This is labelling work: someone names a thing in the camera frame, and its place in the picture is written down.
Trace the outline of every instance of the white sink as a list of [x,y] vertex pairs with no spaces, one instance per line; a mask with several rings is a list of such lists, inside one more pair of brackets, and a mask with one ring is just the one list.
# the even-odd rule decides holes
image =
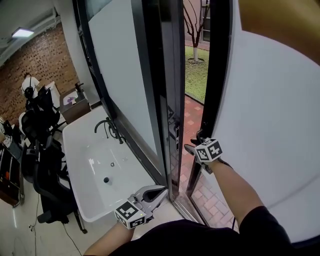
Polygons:
[[97,107],[63,129],[66,163],[76,203],[86,222],[94,222],[113,211],[143,186],[155,182],[124,142],[106,137],[107,117]]

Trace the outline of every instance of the ceiling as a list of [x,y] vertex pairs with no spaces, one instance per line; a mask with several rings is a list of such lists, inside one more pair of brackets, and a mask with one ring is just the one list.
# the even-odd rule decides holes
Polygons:
[[[26,42],[59,21],[52,0],[0,0],[0,66]],[[19,27],[34,30],[34,34],[12,38]]]

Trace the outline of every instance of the white panel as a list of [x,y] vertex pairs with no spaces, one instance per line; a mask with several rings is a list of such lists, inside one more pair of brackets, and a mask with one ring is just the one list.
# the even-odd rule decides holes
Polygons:
[[111,99],[156,152],[130,0],[114,0],[90,21],[94,51]]
[[85,95],[92,105],[100,100],[91,77],[86,57],[83,52],[72,0],[54,0],[54,6],[61,16],[61,23],[66,44],[79,81],[83,83]]
[[291,241],[305,240],[320,234],[320,67],[284,44],[242,31],[236,2],[213,136]]

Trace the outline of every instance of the paved walkway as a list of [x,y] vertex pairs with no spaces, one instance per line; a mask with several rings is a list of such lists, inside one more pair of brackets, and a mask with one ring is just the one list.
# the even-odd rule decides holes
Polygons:
[[[203,105],[188,96],[184,97],[183,144],[191,144],[190,139],[196,138],[197,131],[200,129],[203,110]],[[186,192],[193,161],[194,157],[183,149],[180,193]],[[211,187],[203,174],[196,184],[192,198],[211,227],[232,227],[233,214],[228,206],[219,199],[217,191]]]

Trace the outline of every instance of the faucet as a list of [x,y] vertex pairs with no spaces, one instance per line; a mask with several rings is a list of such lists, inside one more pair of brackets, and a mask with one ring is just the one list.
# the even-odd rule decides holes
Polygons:
[[103,124],[103,123],[108,123],[108,125],[109,125],[109,131],[110,131],[110,129],[111,129],[112,132],[115,134],[115,137],[114,137],[114,136],[112,136],[112,134],[111,134],[111,132],[110,132],[110,134],[111,134],[112,137],[118,139],[119,142],[120,142],[120,144],[124,143],[124,142],[122,141],[122,139],[121,139],[121,136],[120,136],[120,134],[119,134],[116,126],[114,125],[114,122],[112,122],[109,117],[107,117],[105,120],[102,120],[102,121],[100,121],[100,122],[98,122],[98,123],[96,124],[96,126],[94,127],[94,133],[95,133],[95,134],[97,133],[98,126],[101,125],[101,124]]

